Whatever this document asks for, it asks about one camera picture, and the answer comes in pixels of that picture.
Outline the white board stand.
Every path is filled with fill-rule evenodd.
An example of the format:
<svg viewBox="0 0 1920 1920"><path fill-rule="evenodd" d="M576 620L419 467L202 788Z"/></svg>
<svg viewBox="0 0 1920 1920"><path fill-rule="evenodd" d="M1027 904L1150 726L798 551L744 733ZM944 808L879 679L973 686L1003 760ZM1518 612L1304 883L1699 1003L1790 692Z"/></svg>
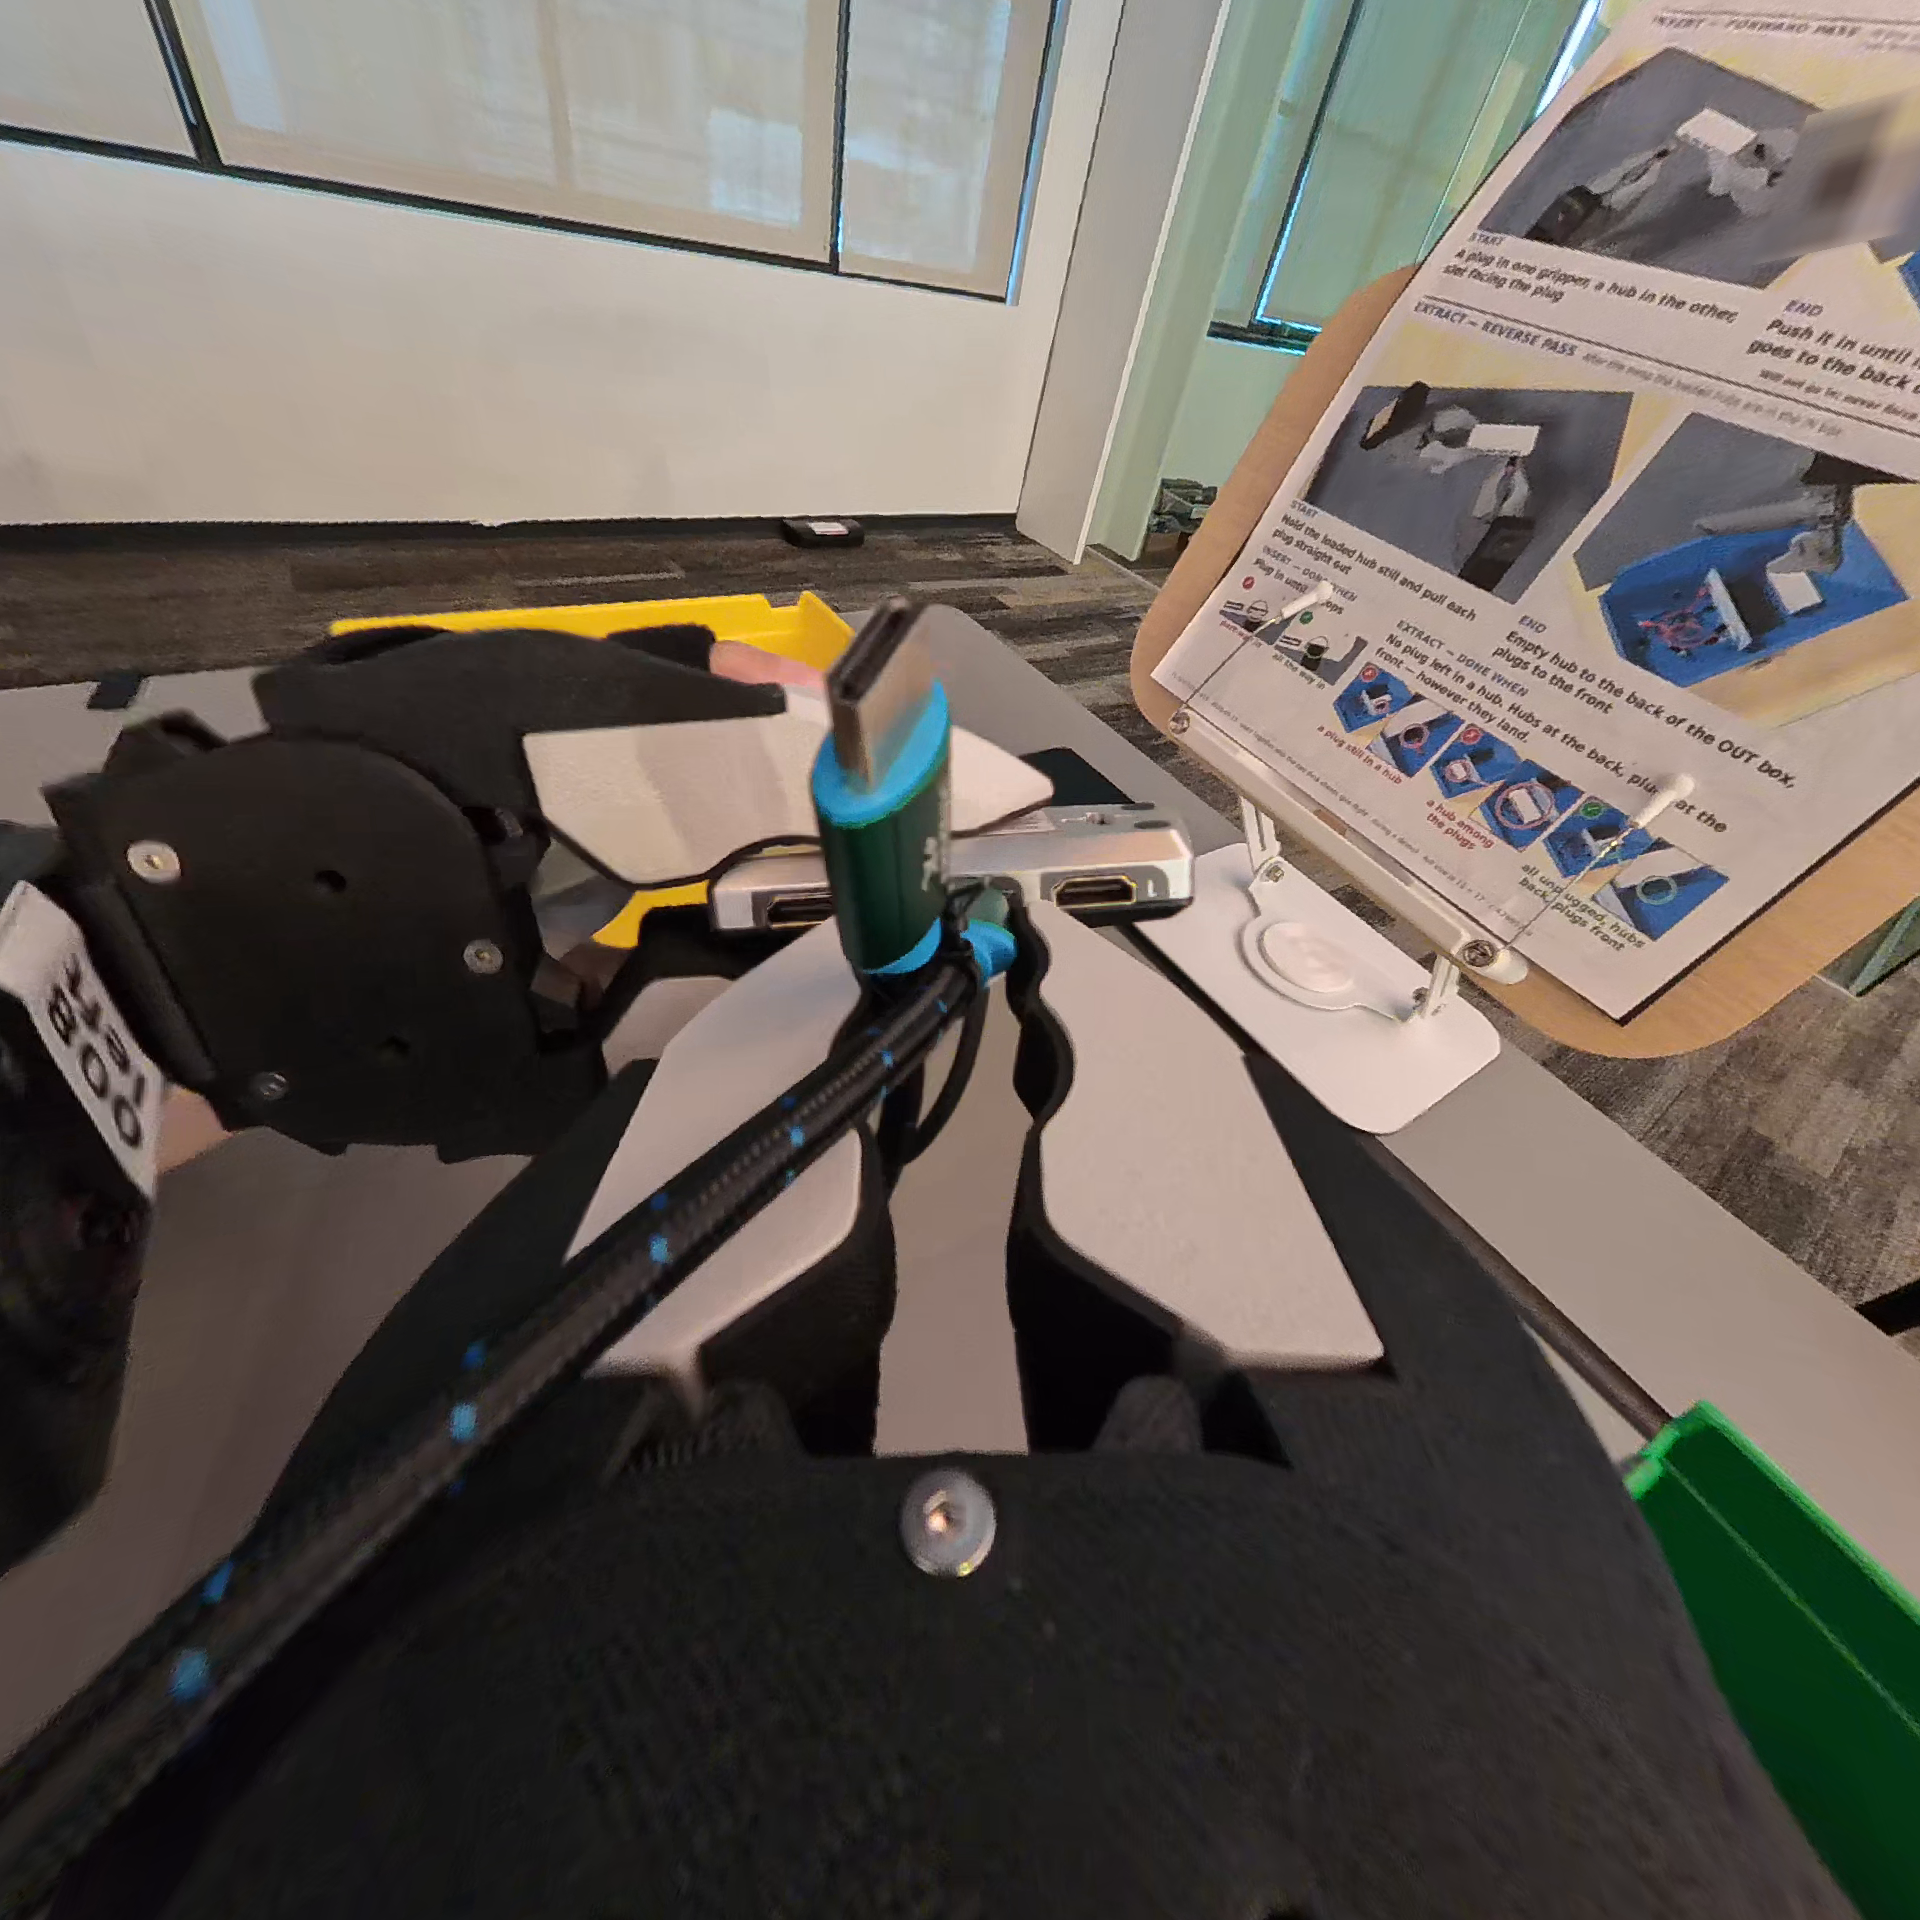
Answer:
<svg viewBox="0 0 1920 1920"><path fill-rule="evenodd" d="M1146 942L1328 1114L1393 1135L1498 1058L1498 1029L1450 957L1416 962L1239 811L1239 848L1201 855L1192 903Z"/></svg>

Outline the grey HDMI switch box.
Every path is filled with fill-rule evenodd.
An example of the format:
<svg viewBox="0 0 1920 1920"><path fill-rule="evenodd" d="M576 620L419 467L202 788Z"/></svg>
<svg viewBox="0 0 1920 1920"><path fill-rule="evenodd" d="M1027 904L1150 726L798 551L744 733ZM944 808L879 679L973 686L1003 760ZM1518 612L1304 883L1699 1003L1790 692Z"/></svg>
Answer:
<svg viewBox="0 0 1920 1920"><path fill-rule="evenodd" d="M1150 805L1047 805L953 837L949 878L1013 883L1027 900L1082 920L1163 919L1193 900L1193 846L1173 816ZM751 855L711 885L710 917L727 934L825 923L825 861L817 848Z"/></svg>

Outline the dark flat mat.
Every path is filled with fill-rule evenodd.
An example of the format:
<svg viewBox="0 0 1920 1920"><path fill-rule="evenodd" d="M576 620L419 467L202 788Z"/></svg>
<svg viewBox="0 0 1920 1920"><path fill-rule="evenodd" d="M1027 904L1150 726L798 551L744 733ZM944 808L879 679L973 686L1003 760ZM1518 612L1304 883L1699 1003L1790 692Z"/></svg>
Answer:
<svg viewBox="0 0 1920 1920"><path fill-rule="evenodd" d="M1090 760L1072 750L1038 750L1023 754L1027 766L1047 781L1047 798L1038 807L1057 826L1135 830L1159 811L1138 802Z"/></svg>

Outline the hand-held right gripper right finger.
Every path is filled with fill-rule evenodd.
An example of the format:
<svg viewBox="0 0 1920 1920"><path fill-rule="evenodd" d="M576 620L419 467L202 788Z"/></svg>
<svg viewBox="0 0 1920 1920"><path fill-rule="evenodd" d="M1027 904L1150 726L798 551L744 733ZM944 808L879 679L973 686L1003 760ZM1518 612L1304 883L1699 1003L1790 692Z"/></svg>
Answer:
<svg viewBox="0 0 1920 1920"><path fill-rule="evenodd" d="M1168 1333L1256 1368L1386 1355L1243 1048L1146 959L1057 904L1009 973L1040 1226Z"/></svg>

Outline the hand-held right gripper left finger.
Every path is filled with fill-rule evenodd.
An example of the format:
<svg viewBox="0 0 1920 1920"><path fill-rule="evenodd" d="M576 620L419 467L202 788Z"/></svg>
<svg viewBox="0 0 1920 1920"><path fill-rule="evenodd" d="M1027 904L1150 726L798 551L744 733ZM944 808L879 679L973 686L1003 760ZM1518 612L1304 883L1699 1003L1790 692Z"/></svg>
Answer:
<svg viewBox="0 0 1920 1920"><path fill-rule="evenodd" d="M846 959L766 959L666 1032L666 1013L691 1007L691 990L659 980L615 1030L615 1052L639 1058L663 1040L640 1104L583 1212L567 1253L633 1212L744 1119L825 1060L857 1007ZM859 1140L845 1135L722 1250L697 1267L594 1367L594 1375L705 1381L703 1349L747 1309L766 1307L853 1232Z"/></svg>

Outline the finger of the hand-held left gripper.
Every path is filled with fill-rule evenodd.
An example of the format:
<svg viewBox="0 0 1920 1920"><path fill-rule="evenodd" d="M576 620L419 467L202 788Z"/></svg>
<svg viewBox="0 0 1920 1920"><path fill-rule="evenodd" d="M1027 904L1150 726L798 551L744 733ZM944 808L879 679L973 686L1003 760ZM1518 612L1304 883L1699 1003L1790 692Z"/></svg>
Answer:
<svg viewBox="0 0 1920 1920"><path fill-rule="evenodd" d="M848 787L823 711L531 732L521 754L546 830L614 880L650 888L722 870L761 844L930 816L984 832L1051 802L1040 768L951 730L925 775Z"/></svg>

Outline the instruction sheet on stand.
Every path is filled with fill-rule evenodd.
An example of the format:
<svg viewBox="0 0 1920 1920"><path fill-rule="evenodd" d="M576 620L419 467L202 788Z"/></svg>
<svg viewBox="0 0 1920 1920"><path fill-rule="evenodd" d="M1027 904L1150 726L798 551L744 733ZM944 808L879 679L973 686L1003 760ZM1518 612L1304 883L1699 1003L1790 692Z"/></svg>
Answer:
<svg viewBox="0 0 1920 1920"><path fill-rule="evenodd" d="M1338 866L1394 920L1424 936L1437 964L1418 990L1419 1018L1437 1014L1466 978L1547 1040L1605 1058L1670 1058L1728 1040L1811 983L1842 949L1891 917L1903 898L1915 898L1915 796L1864 827L1855 844L1767 904L1646 1013L1618 1021L1567 983L1527 970L1507 949L1495 949L1480 926L1459 917L1432 886L1367 851L1354 832L1327 818L1256 754L1233 743L1219 725L1192 715L1157 680L1161 661L1203 614L1211 590L1258 530L1287 471L1414 276L1414 267L1401 267L1351 294L1283 386L1219 492L1203 530L1144 616L1133 653L1136 707L1157 732L1185 744L1254 808L1256 848L1273 832L1291 834Z"/></svg>

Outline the yellow plastic bin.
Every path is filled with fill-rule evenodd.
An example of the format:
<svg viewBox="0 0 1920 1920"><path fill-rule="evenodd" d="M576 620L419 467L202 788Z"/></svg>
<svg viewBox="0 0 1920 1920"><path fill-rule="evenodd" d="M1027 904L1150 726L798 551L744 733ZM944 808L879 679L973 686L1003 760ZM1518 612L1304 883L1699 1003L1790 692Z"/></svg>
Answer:
<svg viewBox="0 0 1920 1920"><path fill-rule="evenodd" d="M343 639L394 626L429 626L449 632L550 629L594 639L663 626L705 626L715 639L739 642L822 674L848 648L856 632L848 620L817 591L803 591L798 600L784 606L763 591L735 591L631 604L343 616L328 629L328 635Z"/></svg>

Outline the green plastic bin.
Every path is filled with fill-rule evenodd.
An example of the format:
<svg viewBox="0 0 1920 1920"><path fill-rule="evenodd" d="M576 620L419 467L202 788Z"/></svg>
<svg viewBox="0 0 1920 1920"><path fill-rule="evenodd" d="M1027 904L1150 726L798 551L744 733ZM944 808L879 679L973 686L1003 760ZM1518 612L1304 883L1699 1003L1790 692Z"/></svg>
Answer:
<svg viewBox="0 0 1920 1920"><path fill-rule="evenodd" d="M1869 1918L1918 1916L1918 1604L1714 1404L1626 1491L1771 1784Z"/></svg>

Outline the printed instruction sheet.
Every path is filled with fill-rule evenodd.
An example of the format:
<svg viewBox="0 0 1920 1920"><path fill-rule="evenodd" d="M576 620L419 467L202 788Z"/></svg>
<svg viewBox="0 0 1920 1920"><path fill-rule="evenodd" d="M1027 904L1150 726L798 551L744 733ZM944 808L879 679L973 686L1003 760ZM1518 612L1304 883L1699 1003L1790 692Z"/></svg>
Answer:
<svg viewBox="0 0 1920 1920"><path fill-rule="evenodd" d="M1915 798L1915 423L1915 4L1642 4L1152 680L1627 1029Z"/></svg>

